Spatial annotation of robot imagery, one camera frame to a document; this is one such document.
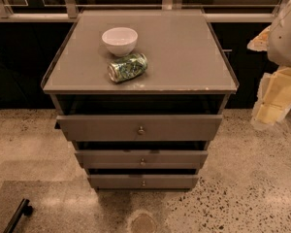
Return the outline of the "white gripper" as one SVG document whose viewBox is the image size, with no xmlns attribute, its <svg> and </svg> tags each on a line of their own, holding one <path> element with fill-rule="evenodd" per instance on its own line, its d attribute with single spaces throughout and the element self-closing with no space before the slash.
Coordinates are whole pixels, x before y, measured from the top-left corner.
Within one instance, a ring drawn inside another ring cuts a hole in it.
<svg viewBox="0 0 291 233">
<path fill-rule="evenodd" d="M 253 51 L 267 51 L 270 26 L 263 29 L 248 44 Z M 251 124 L 264 130 L 281 122 L 291 110 L 291 67 L 280 66 L 273 74 L 265 73 L 252 111 Z"/>
</svg>

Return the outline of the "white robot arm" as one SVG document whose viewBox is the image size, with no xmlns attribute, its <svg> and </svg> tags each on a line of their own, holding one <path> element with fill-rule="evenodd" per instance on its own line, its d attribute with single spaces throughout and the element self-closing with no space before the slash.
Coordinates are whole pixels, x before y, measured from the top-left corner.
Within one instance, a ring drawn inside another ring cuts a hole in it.
<svg viewBox="0 0 291 233">
<path fill-rule="evenodd" d="M 275 72 L 263 75 L 252 111 L 252 126 L 264 130 L 283 121 L 291 110 L 291 0 L 247 48 L 265 51 L 278 65 Z"/>
</svg>

